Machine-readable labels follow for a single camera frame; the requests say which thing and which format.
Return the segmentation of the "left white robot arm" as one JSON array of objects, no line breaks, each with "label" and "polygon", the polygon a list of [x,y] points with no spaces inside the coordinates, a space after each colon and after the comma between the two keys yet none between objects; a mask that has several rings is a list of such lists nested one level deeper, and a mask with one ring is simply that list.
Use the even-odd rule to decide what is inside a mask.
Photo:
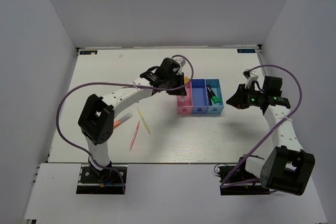
[{"label": "left white robot arm", "polygon": [[90,95],[83,107],[78,125],[85,136],[90,152],[89,166],[93,176],[101,182],[110,178],[112,162],[108,155],[107,141],[113,133],[114,119],[122,111],[142,99],[165,91],[169,95],[186,95],[181,55],[164,58],[137,77],[129,86],[102,97]]}]

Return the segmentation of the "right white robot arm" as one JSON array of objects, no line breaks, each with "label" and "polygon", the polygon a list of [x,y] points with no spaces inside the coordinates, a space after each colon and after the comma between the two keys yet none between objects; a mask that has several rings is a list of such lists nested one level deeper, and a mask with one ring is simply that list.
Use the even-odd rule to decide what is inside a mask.
[{"label": "right white robot arm", "polygon": [[237,109],[255,106],[261,109],[269,126],[266,138],[271,138],[273,149],[265,157],[252,152],[243,155],[238,164],[222,180],[221,188],[235,186],[233,176],[243,182],[259,182],[262,188],[300,196],[304,193],[315,165],[313,154],[299,143],[290,120],[291,105],[282,97],[282,79],[266,76],[261,90],[256,80],[238,85],[226,103]]}]

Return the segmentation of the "yellow thin pen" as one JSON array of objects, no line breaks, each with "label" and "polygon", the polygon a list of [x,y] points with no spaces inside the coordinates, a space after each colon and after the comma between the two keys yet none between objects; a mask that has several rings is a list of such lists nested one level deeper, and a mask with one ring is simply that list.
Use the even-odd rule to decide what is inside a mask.
[{"label": "yellow thin pen", "polygon": [[140,111],[139,108],[137,108],[137,112],[138,112],[138,114],[139,114],[139,117],[140,117],[140,119],[141,119],[141,121],[142,121],[142,123],[143,123],[143,125],[144,125],[144,127],[145,127],[145,129],[146,129],[146,131],[147,131],[147,133],[148,133],[148,134],[151,134],[150,129],[149,129],[149,127],[148,127],[148,125],[147,125],[147,123],[146,123],[146,121],[145,121],[145,119],[144,119],[144,117],[143,117],[143,114],[141,113],[141,111]]}]

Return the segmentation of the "green black highlighter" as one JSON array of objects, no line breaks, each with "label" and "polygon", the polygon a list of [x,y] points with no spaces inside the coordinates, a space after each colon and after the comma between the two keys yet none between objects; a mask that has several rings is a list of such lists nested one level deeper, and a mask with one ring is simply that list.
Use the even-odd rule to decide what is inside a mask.
[{"label": "green black highlighter", "polygon": [[210,86],[206,86],[207,87],[207,92],[212,92],[213,93],[213,97],[212,97],[212,100],[213,100],[213,103],[218,103],[219,102],[219,98],[217,97],[217,95],[214,93],[214,91],[211,89]]}]

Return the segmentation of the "orange clear highlighter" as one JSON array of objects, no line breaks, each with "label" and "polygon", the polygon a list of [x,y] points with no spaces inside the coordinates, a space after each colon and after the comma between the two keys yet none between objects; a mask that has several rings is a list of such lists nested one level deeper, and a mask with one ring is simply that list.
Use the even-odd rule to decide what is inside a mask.
[{"label": "orange clear highlighter", "polygon": [[128,114],[124,115],[123,117],[117,119],[113,124],[113,128],[116,129],[117,127],[119,127],[121,124],[123,124],[124,122],[126,122],[127,120],[129,120],[132,117],[133,117],[132,113],[128,113]]}]

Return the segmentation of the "purple black highlighter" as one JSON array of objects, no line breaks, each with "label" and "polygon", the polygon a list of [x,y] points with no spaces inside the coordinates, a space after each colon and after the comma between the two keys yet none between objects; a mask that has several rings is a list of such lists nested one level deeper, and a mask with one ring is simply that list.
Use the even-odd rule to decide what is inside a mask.
[{"label": "purple black highlighter", "polygon": [[212,106],[213,105],[213,100],[212,100],[213,93],[209,91],[207,95],[208,95],[208,104],[209,106]]}]

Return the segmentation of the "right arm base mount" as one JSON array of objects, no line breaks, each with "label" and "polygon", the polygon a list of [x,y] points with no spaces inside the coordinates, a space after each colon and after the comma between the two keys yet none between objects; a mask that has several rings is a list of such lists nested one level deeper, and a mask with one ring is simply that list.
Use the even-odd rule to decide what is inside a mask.
[{"label": "right arm base mount", "polygon": [[[234,184],[233,186],[226,188],[219,187],[221,196],[252,196],[271,194],[271,190],[263,188],[255,175],[245,170],[245,165],[246,162],[234,171],[225,184]],[[220,184],[234,167],[235,164],[216,164],[214,166],[213,172],[215,176],[219,177]]]}]

